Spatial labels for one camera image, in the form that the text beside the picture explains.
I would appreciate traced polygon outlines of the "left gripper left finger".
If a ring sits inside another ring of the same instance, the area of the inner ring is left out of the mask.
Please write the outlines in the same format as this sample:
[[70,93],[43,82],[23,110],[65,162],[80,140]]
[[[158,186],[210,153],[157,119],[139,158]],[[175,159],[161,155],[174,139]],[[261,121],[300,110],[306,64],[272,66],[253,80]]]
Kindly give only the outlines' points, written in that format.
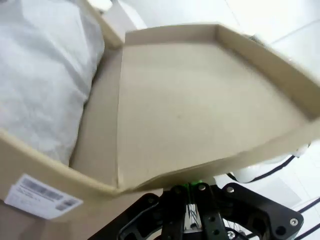
[[157,240],[182,240],[189,200],[185,184],[163,191],[158,202],[147,207],[119,232],[120,240],[147,240],[161,231]]

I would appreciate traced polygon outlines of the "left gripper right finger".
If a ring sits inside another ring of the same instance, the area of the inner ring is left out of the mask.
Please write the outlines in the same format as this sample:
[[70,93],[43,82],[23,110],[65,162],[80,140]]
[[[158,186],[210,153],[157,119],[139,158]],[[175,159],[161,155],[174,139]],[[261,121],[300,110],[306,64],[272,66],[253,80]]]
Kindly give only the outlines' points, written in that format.
[[200,182],[192,186],[202,240],[228,240],[224,220],[251,231],[261,240],[293,240],[302,228],[301,213],[237,183],[223,188]]

